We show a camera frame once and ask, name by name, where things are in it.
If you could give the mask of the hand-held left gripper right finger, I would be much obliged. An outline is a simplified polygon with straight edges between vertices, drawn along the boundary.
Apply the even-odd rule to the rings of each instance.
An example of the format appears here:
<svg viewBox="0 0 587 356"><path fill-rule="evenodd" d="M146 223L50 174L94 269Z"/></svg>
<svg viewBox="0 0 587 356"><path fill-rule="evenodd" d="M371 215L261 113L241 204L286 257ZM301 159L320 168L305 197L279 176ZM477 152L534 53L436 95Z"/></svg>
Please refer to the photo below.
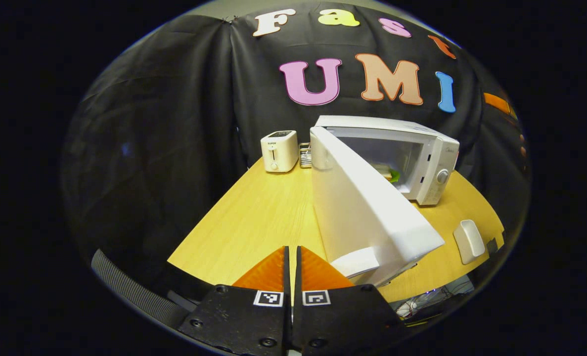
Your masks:
<svg viewBox="0 0 587 356"><path fill-rule="evenodd" d="M407 327L372 284L355 285L304 246L296 249L293 348L303 356L373 356Z"/></svg>

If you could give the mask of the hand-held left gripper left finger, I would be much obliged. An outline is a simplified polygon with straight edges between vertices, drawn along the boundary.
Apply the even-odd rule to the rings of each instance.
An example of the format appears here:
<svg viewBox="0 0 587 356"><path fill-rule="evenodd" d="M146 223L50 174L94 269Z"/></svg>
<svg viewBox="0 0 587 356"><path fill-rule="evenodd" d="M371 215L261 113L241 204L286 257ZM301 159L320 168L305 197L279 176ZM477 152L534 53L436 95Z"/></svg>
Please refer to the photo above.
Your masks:
<svg viewBox="0 0 587 356"><path fill-rule="evenodd" d="M282 246L234 284L214 286L178 330L228 356L286 356L291 322L289 248Z"/></svg>

